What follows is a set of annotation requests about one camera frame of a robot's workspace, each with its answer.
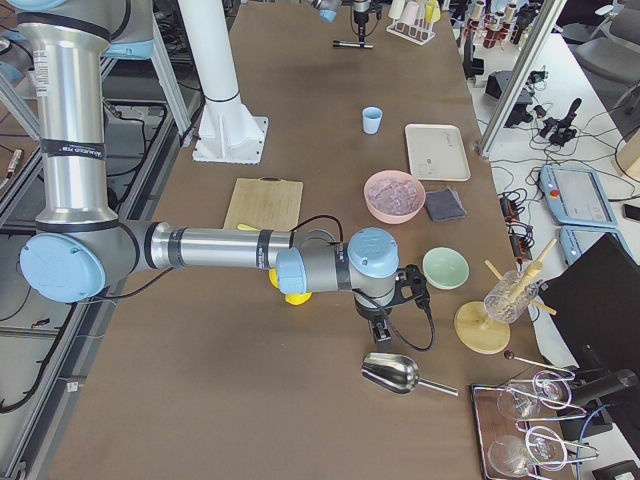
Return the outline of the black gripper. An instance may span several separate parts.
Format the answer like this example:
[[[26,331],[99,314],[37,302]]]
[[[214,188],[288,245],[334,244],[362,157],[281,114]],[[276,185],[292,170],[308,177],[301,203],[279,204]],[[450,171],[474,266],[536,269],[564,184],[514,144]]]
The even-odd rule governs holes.
[[[353,295],[356,312],[369,322],[369,331],[374,344],[377,345],[377,351],[389,352],[392,346],[392,336],[386,322],[392,309],[381,306],[363,292],[354,292]]]
[[[358,43],[366,40],[366,24],[369,21],[370,0],[352,1],[353,19],[356,25]]]

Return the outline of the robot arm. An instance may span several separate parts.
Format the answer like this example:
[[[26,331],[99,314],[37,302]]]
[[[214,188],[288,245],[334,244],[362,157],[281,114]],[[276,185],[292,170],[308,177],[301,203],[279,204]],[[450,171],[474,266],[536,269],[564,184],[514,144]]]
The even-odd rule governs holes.
[[[308,4],[314,8],[319,17],[326,23],[332,23],[342,5],[338,0],[310,0]],[[366,26],[369,21],[371,10],[371,1],[355,0],[351,1],[351,11],[353,17],[353,26],[355,27],[356,42],[347,42],[336,40],[333,42],[334,48],[372,48],[372,45],[366,43]]]
[[[399,255],[379,228],[349,242],[297,230],[174,228],[126,221],[110,208],[100,61],[154,52],[148,1],[18,1],[33,50],[45,207],[22,248],[21,271],[42,296],[63,303],[98,295],[132,273],[188,266],[274,270],[285,294],[350,291],[380,349],[398,303]]]

